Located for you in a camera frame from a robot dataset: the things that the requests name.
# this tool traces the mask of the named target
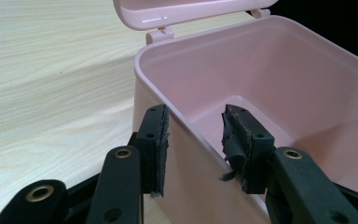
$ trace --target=pink container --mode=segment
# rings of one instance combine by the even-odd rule
[[[162,40],[139,51],[135,74],[133,129],[152,105],[172,111],[160,203],[173,222],[269,222],[259,197],[218,178],[230,171],[225,104],[248,109],[276,147],[309,152],[332,181],[358,191],[358,57],[300,24],[267,16]]]

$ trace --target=wood grain surface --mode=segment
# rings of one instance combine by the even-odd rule
[[[175,25],[176,36],[251,17]],[[67,188],[101,171],[131,136],[133,57],[145,32],[125,27],[112,1],[0,0],[0,211],[23,187]],[[145,196],[145,223],[171,223]]]

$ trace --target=clamp jaw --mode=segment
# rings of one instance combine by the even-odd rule
[[[144,223],[144,194],[164,195],[168,148],[166,105],[149,108],[127,146],[110,150],[100,174],[66,189],[41,180],[20,190],[1,223]]]
[[[358,193],[331,182],[308,153],[274,146],[252,114],[227,105],[223,114],[226,160],[242,190],[264,194],[272,223],[358,223]]]

